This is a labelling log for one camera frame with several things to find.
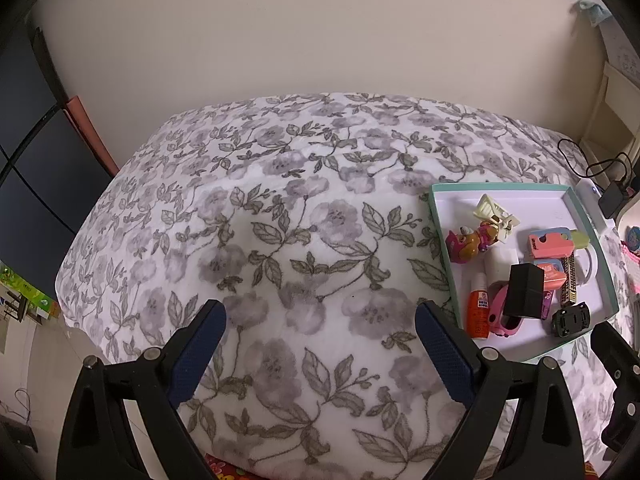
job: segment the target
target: yellow-green object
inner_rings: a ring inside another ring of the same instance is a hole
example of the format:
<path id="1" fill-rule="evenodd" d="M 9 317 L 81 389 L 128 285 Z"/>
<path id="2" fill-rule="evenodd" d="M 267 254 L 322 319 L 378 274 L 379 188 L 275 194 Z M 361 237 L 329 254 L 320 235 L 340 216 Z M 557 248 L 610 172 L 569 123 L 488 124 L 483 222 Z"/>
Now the yellow-green object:
<path id="1" fill-rule="evenodd" d="M 571 240 L 574 242 L 575 249 L 586 249 L 590 243 L 589 235 L 578 229 L 571 230 Z"/>
<path id="2" fill-rule="evenodd" d="M 49 313 L 54 301 L 44 292 L 40 292 L 33 285 L 27 283 L 2 262 L 0 262 L 0 282 L 22 294 L 45 313 Z"/>

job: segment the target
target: metal screw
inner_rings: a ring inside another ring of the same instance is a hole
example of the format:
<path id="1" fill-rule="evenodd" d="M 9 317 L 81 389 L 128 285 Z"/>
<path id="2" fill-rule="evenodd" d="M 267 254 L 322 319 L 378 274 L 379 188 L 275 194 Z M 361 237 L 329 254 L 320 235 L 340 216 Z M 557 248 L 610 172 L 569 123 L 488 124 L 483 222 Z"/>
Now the metal screw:
<path id="1" fill-rule="evenodd" d="M 542 358 L 542 364 L 550 370 L 555 370 L 556 368 L 558 368 L 558 361 L 549 356 Z"/>
<path id="2" fill-rule="evenodd" d="M 152 346 L 147 348 L 142 355 L 147 361 L 154 361 L 160 357 L 160 349 L 157 346 Z"/>
<path id="3" fill-rule="evenodd" d="M 484 357 L 488 361 L 495 361 L 499 355 L 500 354 L 498 354 L 498 351 L 495 348 L 491 348 L 490 346 L 482 349 L 482 357 Z"/>
<path id="4" fill-rule="evenodd" d="M 84 366 L 85 368 L 89 368 L 89 370 L 97 364 L 98 358 L 95 355 L 88 355 L 84 358 L 84 361 L 82 361 L 82 366 Z"/>

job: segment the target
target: tile floor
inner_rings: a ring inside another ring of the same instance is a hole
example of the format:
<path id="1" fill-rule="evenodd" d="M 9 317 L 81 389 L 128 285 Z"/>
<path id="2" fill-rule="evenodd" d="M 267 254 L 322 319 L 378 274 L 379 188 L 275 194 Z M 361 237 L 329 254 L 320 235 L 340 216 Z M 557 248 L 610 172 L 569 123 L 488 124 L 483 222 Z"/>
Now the tile floor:
<path id="1" fill-rule="evenodd" d="M 27 389 L 31 396 L 31 426 L 39 451 L 33 456 L 36 472 L 42 480 L 54 480 L 60 433 L 82 359 L 89 354 L 104 358 L 88 336 L 65 322 L 49 320 L 38 326 L 33 338 Z M 127 401 L 131 429 L 149 476 L 164 480 L 158 461 L 135 402 Z"/>

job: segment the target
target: floral bedspread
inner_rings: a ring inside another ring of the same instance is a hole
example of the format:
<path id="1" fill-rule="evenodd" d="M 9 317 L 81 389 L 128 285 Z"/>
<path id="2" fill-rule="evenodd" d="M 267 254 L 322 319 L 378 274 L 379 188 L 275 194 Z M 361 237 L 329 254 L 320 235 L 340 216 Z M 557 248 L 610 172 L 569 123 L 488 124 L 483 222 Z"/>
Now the floral bedspread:
<path id="1" fill-rule="evenodd" d="M 559 138 L 463 105 L 366 93 L 184 112 L 84 222 L 56 280 L 66 322 L 121 362 L 217 298 L 225 336 L 180 407 L 203 452 L 267 478 L 421 478 L 463 414 L 413 325 L 421 298 L 452 311 L 430 185 L 574 184 Z M 619 240 L 604 249 L 621 305 L 613 323 L 629 340 Z M 588 337 L 552 355 L 589 458 L 613 382 Z M 505 406 L 479 476 L 513 413 Z"/>

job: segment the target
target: orange bottle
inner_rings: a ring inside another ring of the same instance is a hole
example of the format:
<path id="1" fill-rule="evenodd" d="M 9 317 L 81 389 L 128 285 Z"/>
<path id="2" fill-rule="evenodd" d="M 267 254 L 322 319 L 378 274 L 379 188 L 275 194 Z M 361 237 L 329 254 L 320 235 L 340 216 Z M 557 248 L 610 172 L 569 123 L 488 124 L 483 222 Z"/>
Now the orange bottle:
<path id="1" fill-rule="evenodd" d="M 466 333 L 476 338 L 489 337 L 489 297 L 486 293 L 486 275 L 478 272 L 471 280 L 471 294 L 466 304 Z"/>

